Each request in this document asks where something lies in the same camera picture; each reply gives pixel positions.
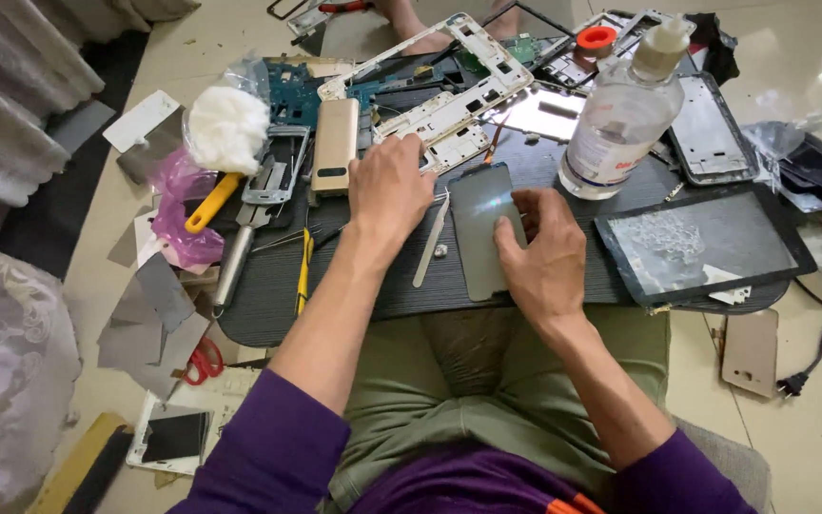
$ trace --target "gold power bank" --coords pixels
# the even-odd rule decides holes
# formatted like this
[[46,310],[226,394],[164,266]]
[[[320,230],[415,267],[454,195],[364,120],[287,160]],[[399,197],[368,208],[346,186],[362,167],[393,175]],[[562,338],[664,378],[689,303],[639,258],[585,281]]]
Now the gold power bank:
[[357,157],[357,118],[360,103],[355,98],[329,99],[319,106],[313,179],[316,195],[348,192],[348,164]]

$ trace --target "plastic bottle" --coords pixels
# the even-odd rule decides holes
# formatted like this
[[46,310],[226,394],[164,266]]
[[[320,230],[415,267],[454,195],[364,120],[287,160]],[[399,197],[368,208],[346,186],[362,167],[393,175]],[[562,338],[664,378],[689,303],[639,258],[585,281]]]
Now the plastic bottle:
[[558,173],[579,198],[617,194],[680,113],[684,90],[674,77],[696,25],[677,15],[646,32],[633,60],[601,71]]

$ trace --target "power cord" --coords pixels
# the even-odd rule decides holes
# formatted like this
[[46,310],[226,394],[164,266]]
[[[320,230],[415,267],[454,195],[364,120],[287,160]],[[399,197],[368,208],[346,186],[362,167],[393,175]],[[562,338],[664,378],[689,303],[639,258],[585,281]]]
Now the power cord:
[[[801,283],[800,280],[797,278],[794,279],[794,283],[798,284],[798,287],[804,290],[805,293],[815,302],[822,306],[822,299],[820,299],[817,295],[814,294],[813,291],[807,289],[807,287]],[[776,387],[779,388],[779,392],[785,392],[785,399],[792,396],[801,396],[801,390],[805,388],[805,382],[810,377],[811,371],[816,368],[816,365],[820,363],[820,359],[822,359],[822,333],[820,334],[820,344],[816,348],[816,357],[814,361],[810,363],[804,371],[799,371],[794,373],[791,377],[787,379],[778,380],[775,382]]]

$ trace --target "cotton ball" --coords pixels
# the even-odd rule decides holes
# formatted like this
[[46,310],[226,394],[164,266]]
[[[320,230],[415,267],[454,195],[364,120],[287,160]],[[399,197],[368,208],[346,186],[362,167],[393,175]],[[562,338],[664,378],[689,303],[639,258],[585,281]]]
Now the cotton ball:
[[211,86],[189,111],[189,153],[202,168],[255,175],[267,137],[268,105],[239,89]]

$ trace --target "orange stripe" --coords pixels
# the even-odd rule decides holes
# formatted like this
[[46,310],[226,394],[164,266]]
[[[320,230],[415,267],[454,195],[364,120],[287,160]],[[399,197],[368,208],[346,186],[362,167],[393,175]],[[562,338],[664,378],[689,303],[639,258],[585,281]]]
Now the orange stripe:
[[578,510],[562,499],[554,499],[547,506],[547,514],[580,514]]
[[604,510],[582,493],[577,493],[576,497],[573,498],[573,503],[579,508],[580,512],[585,514],[605,514]]

